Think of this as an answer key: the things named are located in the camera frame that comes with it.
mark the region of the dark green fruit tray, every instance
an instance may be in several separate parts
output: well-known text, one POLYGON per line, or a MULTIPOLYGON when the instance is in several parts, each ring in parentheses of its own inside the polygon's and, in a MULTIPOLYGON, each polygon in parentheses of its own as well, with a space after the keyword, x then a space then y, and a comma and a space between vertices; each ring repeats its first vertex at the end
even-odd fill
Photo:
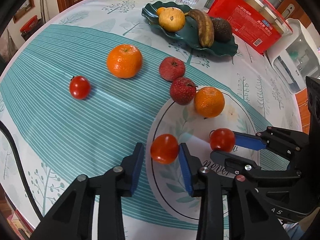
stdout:
POLYGON ((227 43, 214 41, 213 45, 210 48, 202 48, 198 41, 197 23, 191 17, 186 17, 186 24, 180 31, 175 33, 167 32, 159 25, 159 17, 157 16, 156 12, 157 9, 160 7, 177 7, 184 13, 190 11, 191 8, 185 4, 178 5, 175 2, 163 3, 161 1, 157 1, 153 4, 148 3, 144 8, 142 8, 142 16, 147 19, 148 23, 152 27, 161 29, 167 37, 174 40, 183 40, 191 48, 196 50, 207 51, 208 53, 217 57, 233 57, 237 53, 238 45, 235 43, 234 36, 232 36, 232 39, 227 43))

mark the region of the banana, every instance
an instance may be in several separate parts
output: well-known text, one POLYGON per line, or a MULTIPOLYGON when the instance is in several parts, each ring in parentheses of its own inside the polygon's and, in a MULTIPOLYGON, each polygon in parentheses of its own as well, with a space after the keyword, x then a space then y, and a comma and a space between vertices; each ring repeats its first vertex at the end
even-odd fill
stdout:
POLYGON ((207 13, 198 9, 189 11, 188 16, 198 24, 199 44, 201 47, 210 48, 214 41, 214 28, 211 18, 207 13))

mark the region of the cherry tomato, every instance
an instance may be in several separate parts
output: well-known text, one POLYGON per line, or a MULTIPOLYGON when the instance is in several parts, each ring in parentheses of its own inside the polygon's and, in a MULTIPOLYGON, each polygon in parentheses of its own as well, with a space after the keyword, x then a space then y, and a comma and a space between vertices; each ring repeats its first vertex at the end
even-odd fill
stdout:
POLYGON ((158 136, 151 144, 150 154, 155 162, 161 164, 172 163, 179 153, 177 139, 171 134, 162 134, 158 136))
POLYGON ((227 128, 219 128, 210 134, 211 149, 224 152, 231 152, 236 144, 236 137, 233 131, 227 128))
POLYGON ((70 94, 76 99, 84 99, 89 95, 91 86, 83 76, 76 76, 71 79, 69 85, 70 94))

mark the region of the avocado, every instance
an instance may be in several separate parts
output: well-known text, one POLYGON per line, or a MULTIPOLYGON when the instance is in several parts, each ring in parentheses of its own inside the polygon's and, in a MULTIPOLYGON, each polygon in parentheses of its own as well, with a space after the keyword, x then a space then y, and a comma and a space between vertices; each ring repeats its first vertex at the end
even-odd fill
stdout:
POLYGON ((226 43, 232 38, 232 27, 230 23, 222 18, 211 18, 214 28, 214 39, 226 43))

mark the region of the plate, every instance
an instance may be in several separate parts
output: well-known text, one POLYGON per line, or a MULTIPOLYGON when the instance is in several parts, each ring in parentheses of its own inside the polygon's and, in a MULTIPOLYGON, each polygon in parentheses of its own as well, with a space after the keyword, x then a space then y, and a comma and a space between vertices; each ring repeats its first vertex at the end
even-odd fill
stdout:
MULTIPOLYGON (((179 160, 176 159, 169 165, 154 162, 150 157, 150 147, 156 137, 170 133, 179 143, 185 142, 191 155, 200 158, 204 166, 221 176, 234 177, 235 175, 228 173, 224 167, 211 161, 209 133, 225 127, 254 135, 256 129, 244 107, 230 93, 220 91, 225 98, 225 108, 219 116, 205 119, 195 112, 193 102, 187 106, 180 106, 169 99, 160 109, 148 134, 146 169, 150 187, 162 207, 172 216, 185 222, 198 223, 200 198, 192 198, 185 191, 179 160)), ((231 153, 259 164, 258 151, 235 146, 231 153)), ((228 215, 226 196, 223 204, 226 217, 228 215)))
POLYGON ((167 32, 159 25, 159 17, 157 16, 156 11, 160 7, 177 7, 184 13, 190 11, 191 8, 185 4, 178 5, 175 2, 163 3, 161 1, 157 1, 153 4, 148 3, 144 8, 142 8, 142 16, 147 19, 148 23, 152 27, 161 29, 167 37, 174 40, 183 40, 191 48, 207 51, 208 53, 217 57, 233 57, 237 53, 238 45, 235 43, 235 38, 233 35, 232 39, 227 43, 214 41, 213 45, 210 48, 202 48, 198 41, 197 23, 191 17, 186 17, 186 24, 180 31, 175 33, 167 32))

